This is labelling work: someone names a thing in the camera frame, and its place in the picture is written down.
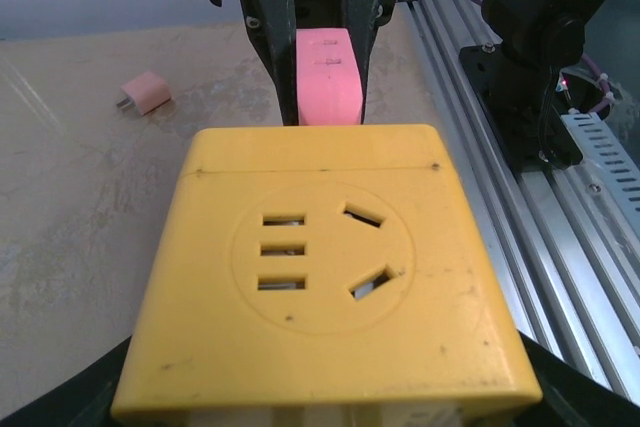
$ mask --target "metal frame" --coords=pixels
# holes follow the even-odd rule
[[[640,404],[640,243],[601,172],[586,159],[566,171],[514,175],[458,61],[460,48],[500,39],[467,0],[404,8],[517,327]]]
[[[597,114],[565,115],[571,135],[598,171],[618,207],[640,237],[640,171]]]

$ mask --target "beige tabletop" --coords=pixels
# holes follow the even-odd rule
[[[147,69],[174,100],[120,112]],[[0,418],[132,333],[193,134],[279,122],[241,24],[0,43]],[[402,12],[372,55],[367,122],[438,126]]]

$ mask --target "metal rail slot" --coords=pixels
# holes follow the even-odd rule
[[[514,176],[458,62],[461,47],[499,39],[467,0],[416,0],[406,12],[518,328],[640,403],[639,242],[610,196],[590,193],[595,164],[585,152],[585,162],[567,171]]]

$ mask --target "black bracket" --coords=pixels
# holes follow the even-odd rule
[[[558,167],[558,165],[550,165],[548,159],[541,155],[538,128],[540,89],[533,88],[529,95],[521,96],[521,103],[503,105],[502,102],[494,102],[493,95],[504,93],[512,87],[518,89],[522,86],[519,82],[510,84],[509,78],[505,77],[505,85],[501,87],[502,92],[491,92],[492,79],[498,73],[502,74],[505,71],[503,67],[505,59],[501,50],[501,45],[465,47],[460,50],[459,58],[469,83],[482,104],[504,157],[509,167],[517,172]],[[527,78],[527,72],[518,72],[517,67],[512,65],[510,67],[511,74],[514,76]],[[537,84],[538,75],[536,69],[529,72],[528,78],[532,85]],[[582,161],[582,152],[560,117],[560,112],[566,111],[566,108],[555,98],[552,105],[553,109],[546,129],[546,144],[562,161],[562,167],[577,165]]]

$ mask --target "circular outlet outline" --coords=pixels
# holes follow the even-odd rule
[[[334,187],[341,186],[343,188],[350,189],[352,191],[359,191],[359,193],[362,193],[367,196],[371,196],[377,202],[383,204],[385,209],[389,213],[391,213],[393,217],[396,218],[399,225],[402,227],[404,231],[403,237],[407,242],[406,250],[408,255],[408,261],[403,263],[403,268],[400,270],[400,272],[402,273],[399,274],[399,277],[402,277],[402,280],[404,281],[405,287],[402,289],[401,295],[398,295],[397,298],[393,301],[392,305],[384,309],[383,314],[378,315],[377,317],[373,318],[371,321],[363,322],[361,325],[358,325],[357,327],[351,327],[347,329],[336,328],[335,330],[331,330],[331,331],[315,331],[315,329],[300,328],[298,324],[289,323],[288,321],[290,320],[290,317],[292,318],[292,316],[290,315],[272,316],[272,315],[266,314],[263,310],[261,310],[259,306],[255,305],[255,303],[252,301],[251,296],[245,293],[245,288],[240,282],[238,275],[236,274],[236,271],[234,269],[234,265],[235,265],[234,252],[238,242],[239,232],[242,228],[242,225],[245,224],[246,219],[255,217],[256,211],[264,212],[263,206],[270,199],[274,197],[286,195],[287,192],[291,192],[291,191],[299,191],[301,189],[307,190],[313,187],[317,188],[317,187],[328,186],[328,185],[331,185]],[[370,190],[363,188],[359,185],[354,185],[354,184],[350,184],[342,181],[328,181],[328,180],[311,181],[311,182],[304,182],[296,185],[288,185],[281,189],[272,190],[271,192],[269,192],[269,194],[263,196],[260,201],[256,202],[251,207],[244,210],[241,216],[237,218],[236,222],[234,223],[234,233],[232,235],[231,243],[228,245],[226,257],[228,259],[227,266],[231,270],[230,273],[233,278],[234,284],[238,289],[238,293],[251,310],[256,312],[256,314],[260,318],[262,318],[263,320],[266,320],[272,325],[275,325],[276,327],[282,328],[287,331],[292,331],[295,333],[301,333],[301,334],[307,334],[307,335],[341,335],[346,333],[358,332],[361,330],[366,330],[370,328],[372,325],[375,325],[376,323],[383,321],[384,319],[389,317],[402,304],[402,302],[408,295],[409,291],[411,290],[411,285],[413,284],[415,273],[416,273],[416,249],[413,241],[413,236],[411,235],[411,231],[409,230],[405,220],[398,213],[398,211],[389,202],[387,202],[385,199],[383,199],[379,195],[371,192]]]

